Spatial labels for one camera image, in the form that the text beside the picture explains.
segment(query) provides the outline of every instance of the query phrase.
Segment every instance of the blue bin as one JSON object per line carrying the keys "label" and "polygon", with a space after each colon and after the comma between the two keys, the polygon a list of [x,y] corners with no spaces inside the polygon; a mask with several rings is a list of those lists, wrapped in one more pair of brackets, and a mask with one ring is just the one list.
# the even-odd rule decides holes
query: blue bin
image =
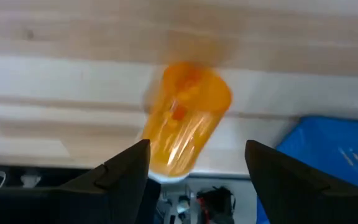
{"label": "blue bin", "polygon": [[[276,149],[358,186],[358,121],[322,116],[301,118]],[[259,199],[257,223],[269,223]]]}

